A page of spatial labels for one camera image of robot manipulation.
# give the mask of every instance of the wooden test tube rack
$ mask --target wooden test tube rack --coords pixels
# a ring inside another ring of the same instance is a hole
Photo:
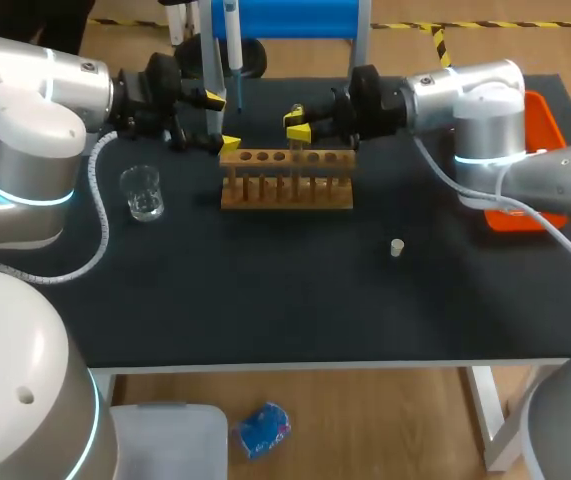
[[[222,209],[334,210],[354,205],[352,150],[236,150],[221,155],[220,166],[226,173]]]

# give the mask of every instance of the clear glass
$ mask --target clear glass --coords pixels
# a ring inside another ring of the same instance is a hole
[[[139,222],[151,222],[163,214],[160,175],[155,167],[138,165],[125,170],[121,175],[121,190],[132,217]]]

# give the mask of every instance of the table frame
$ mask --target table frame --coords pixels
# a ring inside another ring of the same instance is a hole
[[[465,368],[469,380],[476,418],[483,438],[483,458],[488,472],[508,471],[522,454],[520,417],[523,400],[540,381],[561,366],[567,359],[496,360],[474,365],[474,362],[314,362],[314,363],[258,363],[232,365],[186,365],[167,367],[93,368],[103,397],[111,403],[116,375],[144,375],[152,373],[205,373],[279,370],[327,370],[370,368]],[[510,414],[505,418],[498,396],[492,366],[532,366],[521,389],[508,401]]]

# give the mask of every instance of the pipette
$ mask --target pipette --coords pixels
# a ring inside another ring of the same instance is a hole
[[[227,34],[227,58],[236,84],[236,105],[238,113],[243,109],[241,73],[243,70],[243,46],[241,43],[241,21],[238,0],[224,0],[225,32]]]

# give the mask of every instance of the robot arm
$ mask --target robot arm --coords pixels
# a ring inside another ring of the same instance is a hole
[[[185,131],[176,104],[221,110],[224,100],[182,89],[172,57],[110,78],[99,61],[0,38],[0,247],[38,248],[63,228],[86,133],[105,123],[128,137],[218,153],[235,139]]]
[[[287,137],[313,143],[339,137],[359,142],[407,129],[415,135],[453,128],[456,180],[464,187],[515,198],[540,211],[571,213],[571,147],[525,152],[523,75],[503,60],[406,77],[384,86],[376,69],[357,67],[346,89],[320,106],[285,117]],[[495,202],[459,196],[471,208]]]

